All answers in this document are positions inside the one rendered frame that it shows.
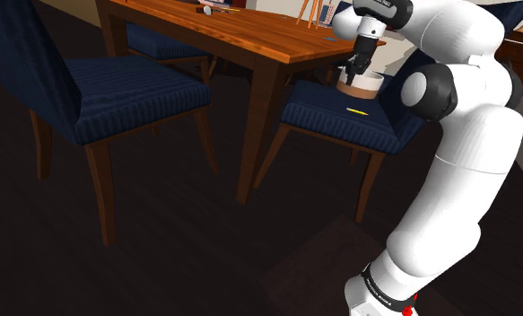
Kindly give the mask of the white bowl with brown band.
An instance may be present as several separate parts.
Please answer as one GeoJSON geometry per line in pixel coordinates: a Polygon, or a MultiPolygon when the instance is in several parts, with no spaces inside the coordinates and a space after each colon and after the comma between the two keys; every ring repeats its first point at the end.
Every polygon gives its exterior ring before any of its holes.
{"type": "Polygon", "coordinates": [[[362,75],[355,75],[350,84],[347,83],[347,78],[348,75],[343,69],[336,83],[337,90],[364,100],[375,99],[384,82],[383,75],[369,70],[366,70],[362,75]]]}

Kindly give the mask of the blue upholstered wooden chair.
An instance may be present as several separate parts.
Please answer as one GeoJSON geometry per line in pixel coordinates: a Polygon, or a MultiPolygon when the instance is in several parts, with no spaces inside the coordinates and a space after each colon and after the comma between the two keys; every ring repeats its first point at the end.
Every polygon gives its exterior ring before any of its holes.
{"type": "Polygon", "coordinates": [[[213,56],[212,63],[209,63],[210,54],[202,49],[131,22],[126,23],[126,38],[130,53],[147,57],[165,66],[193,61],[199,62],[204,83],[210,83],[217,56],[213,56]]]}
{"type": "Polygon", "coordinates": [[[49,175],[53,130],[83,146],[105,245],[116,237],[110,141],[193,115],[211,169],[219,171],[207,84],[147,57],[64,59],[31,0],[0,0],[0,83],[30,111],[39,179],[49,175]]]}
{"type": "Polygon", "coordinates": [[[425,124],[401,102],[402,85],[416,68],[433,63],[431,57],[415,50],[395,75],[384,76],[378,95],[372,100],[354,98],[330,86],[299,80],[283,108],[279,128],[254,187],[265,177],[291,130],[344,145],[351,149],[350,163],[356,162],[360,152],[369,155],[355,212],[355,221],[361,222],[384,157],[402,152],[425,124]],[[355,114],[345,108],[369,115],[355,114]]]}

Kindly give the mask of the wooden dining table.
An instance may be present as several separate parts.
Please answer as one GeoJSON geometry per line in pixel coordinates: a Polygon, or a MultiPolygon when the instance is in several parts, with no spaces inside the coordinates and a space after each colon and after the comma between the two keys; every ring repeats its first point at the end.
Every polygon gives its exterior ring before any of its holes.
{"type": "Polygon", "coordinates": [[[132,22],[252,70],[237,200],[246,204],[265,157],[285,77],[348,58],[353,43],[330,29],[309,29],[276,13],[241,8],[236,13],[197,13],[177,0],[95,0],[107,52],[128,53],[132,22]]]}

